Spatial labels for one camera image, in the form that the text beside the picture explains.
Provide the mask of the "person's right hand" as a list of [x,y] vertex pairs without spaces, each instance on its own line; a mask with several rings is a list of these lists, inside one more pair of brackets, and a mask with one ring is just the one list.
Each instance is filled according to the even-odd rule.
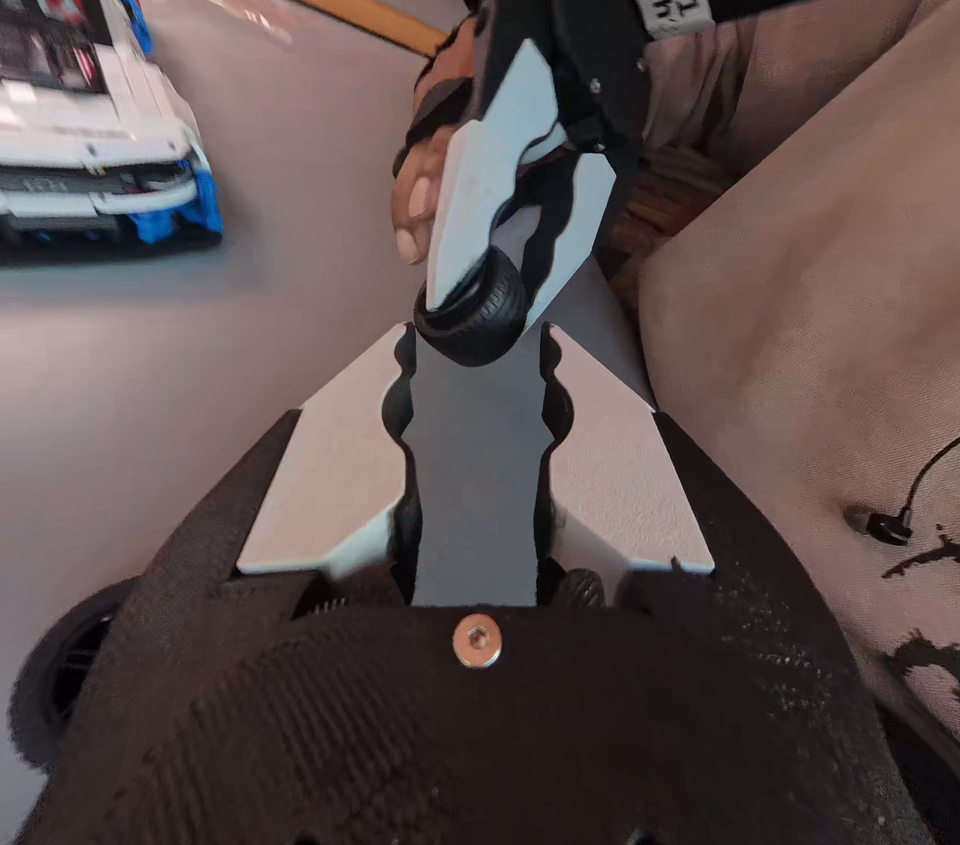
[[442,99],[474,78],[476,14],[470,14],[441,43],[420,71],[413,91],[413,118],[394,162],[390,218],[405,263],[423,263],[429,252],[440,185],[451,139],[462,111],[438,119]]

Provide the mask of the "person in beige hoodie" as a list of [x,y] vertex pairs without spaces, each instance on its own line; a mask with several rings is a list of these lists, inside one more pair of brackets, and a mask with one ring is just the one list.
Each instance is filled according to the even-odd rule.
[[786,539],[847,637],[958,736],[959,7],[947,0],[662,247],[654,396]]

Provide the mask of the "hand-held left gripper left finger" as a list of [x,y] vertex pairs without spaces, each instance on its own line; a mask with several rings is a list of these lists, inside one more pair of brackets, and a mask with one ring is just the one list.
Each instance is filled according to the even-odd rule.
[[399,323],[306,400],[236,561],[240,574],[342,579],[416,560],[423,511],[403,438],[416,351],[413,325]]

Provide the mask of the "toy brick race car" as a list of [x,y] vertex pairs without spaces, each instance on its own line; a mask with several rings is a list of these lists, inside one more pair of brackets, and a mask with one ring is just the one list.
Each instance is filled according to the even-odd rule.
[[222,235],[196,118],[139,0],[1,0],[2,266],[205,250]]

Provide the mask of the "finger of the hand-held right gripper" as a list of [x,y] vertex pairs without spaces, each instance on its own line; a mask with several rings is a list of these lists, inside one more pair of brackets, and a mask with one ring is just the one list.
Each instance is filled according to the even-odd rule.
[[484,259],[523,157],[533,150],[535,162],[561,142],[552,70],[525,38],[486,110],[463,124],[448,146],[427,261],[427,311],[438,311]]
[[528,332],[593,251],[617,176],[605,155],[567,153],[520,181],[517,217],[528,231],[520,254]]

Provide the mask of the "person's right forearm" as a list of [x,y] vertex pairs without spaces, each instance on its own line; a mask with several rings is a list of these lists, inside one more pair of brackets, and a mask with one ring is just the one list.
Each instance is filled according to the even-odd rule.
[[646,140],[745,174],[811,120],[841,137],[958,95],[958,0],[809,0],[657,43]]

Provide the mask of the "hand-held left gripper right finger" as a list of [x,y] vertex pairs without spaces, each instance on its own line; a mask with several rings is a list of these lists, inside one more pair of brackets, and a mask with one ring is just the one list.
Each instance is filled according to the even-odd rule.
[[538,600],[559,574],[594,573],[614,601],[634,572],[712,575],[714,557],[656,423],[655,409],[555,323],[540,336]]

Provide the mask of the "black wired earphone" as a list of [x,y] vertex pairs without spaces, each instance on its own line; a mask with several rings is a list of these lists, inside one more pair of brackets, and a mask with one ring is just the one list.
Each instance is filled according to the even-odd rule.
[[958,446],[959,437],[956,437],[925,461],[913,477],[898,512],[890,514],[864,505],[851,504],[843,510],[844,522],[857,534],[870,536],[893,547],[906,546],[913,536],[912,517],[918,491],[933,468]]

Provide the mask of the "black rubber toy tyre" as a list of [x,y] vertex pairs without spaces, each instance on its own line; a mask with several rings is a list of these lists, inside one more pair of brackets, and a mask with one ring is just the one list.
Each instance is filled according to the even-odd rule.
[[466,368],[489,365],[521,338],[529,304],[522,274],[510,257],[490,246],[478,267],[437,309],[426,305],[420,287],[413,323],[431,348]]
[[74,714],[73,712],[65,726],[54,718],[50,705],[50,688],[55,661],[64,655],[66,641],[71,633],[88,627],[103,617],[110,617],[112,623],[103,639],[104,643],[119,610],[138,581],[138,576],[128,577],[101,588],[79,602],[42,635],[18,671],[7,706],[11,742],[20,759],[45,775],[51,775],[57,767]]

